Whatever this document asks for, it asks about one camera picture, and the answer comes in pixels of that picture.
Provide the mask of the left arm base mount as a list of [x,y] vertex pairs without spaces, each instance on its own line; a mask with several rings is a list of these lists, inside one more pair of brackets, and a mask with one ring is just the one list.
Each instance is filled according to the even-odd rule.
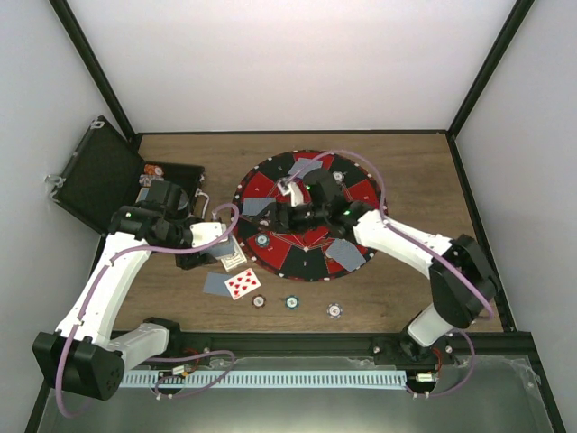
[[206,341],[202,341],[201,345],[184,344],[182,346],[169,346],[163,353],[154,355],[152,358],[146,359],[143,364],[158,364],[158,365],[177,365],[177,364],[205,364],[206,361],[202,359],[191,360],[192,356],[208,353],[211,350],[210,345]]

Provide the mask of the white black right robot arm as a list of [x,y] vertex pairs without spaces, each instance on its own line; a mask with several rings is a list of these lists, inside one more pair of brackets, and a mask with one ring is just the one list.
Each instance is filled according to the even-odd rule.
[[464,330],[478,319],[491,319],[490,305],[499,291],[496,273],[475,239],[432,235],[346,197],[326,169],[310,171],[302,187],[292,179],[278,182],[287,203],[271,203],[252,217],[255,225],[279,234],[301,234],[320,226],[335,238],[385,253],[423,274],[430,282],[431,304],[401,331],[399,349],[413,364],[426,360],[439,338]]

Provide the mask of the teal poker chip stack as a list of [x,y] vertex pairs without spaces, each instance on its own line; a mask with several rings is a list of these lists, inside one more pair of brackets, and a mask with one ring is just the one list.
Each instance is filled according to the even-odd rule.
[[285,298],[285,306],[288,309],[296,309],[299,306],[299,299],[297,296],[288,296]]

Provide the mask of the blue white poker chip stack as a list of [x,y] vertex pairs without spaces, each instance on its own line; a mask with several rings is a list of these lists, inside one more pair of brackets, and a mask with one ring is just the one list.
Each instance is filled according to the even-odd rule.
[[343,310],[338,303],[332,303],[328,305],[326,313],[330,318],[339,318],[342,316]]

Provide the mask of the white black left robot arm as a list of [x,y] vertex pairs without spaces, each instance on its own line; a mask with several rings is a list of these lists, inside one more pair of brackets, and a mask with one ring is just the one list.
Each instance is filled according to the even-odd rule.
[[112,332],[135,277],[153,253],[172,254],[185,266],[234,229],[217,218],[187,216],[188,208],[182,187],[155,180],[138,201],[114,213],[104,250],[78,300],[53,333],[40,332],[32,344],[45,382],[57,393],[106,401],[134,367],[149,359],[174,364],[183,356],[175,321],[147,318],[119,337]]

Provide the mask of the brown poker chip stack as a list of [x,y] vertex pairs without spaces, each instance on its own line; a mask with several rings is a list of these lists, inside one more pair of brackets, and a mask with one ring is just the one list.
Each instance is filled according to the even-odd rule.
[[266,303],[266,299],[262,295],[256,295],[252,298],[252,305],[255,308],[262,308]]

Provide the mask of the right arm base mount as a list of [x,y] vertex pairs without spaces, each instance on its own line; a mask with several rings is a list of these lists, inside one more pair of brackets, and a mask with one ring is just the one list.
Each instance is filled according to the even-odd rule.
[[395,365],[398,368],[428,367],[434,364],[451,365],[455,358],[438,347],[424,348],[416,343],[398,339],[376,339],[371,345],[376,364]]

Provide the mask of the single teal poker chip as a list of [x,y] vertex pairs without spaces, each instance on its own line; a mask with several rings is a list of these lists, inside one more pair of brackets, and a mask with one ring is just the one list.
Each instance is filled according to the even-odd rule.
[[269,239],[269,237],[268,237],[266,234],[261,233],[261,234],[258,234],[258,235],[255,237],[255,243],[256,243],[259,247],[264,248],[264,247],[267,247],[267,246],[270,244],[270,239]]

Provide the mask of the blue patterned card deck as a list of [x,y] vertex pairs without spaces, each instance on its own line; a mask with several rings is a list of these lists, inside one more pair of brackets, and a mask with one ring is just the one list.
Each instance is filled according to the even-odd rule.
[[230,237],[224,242],[219,242],[206,250],[206,253],[216,260],[228,259],[236,255],[235,240]]

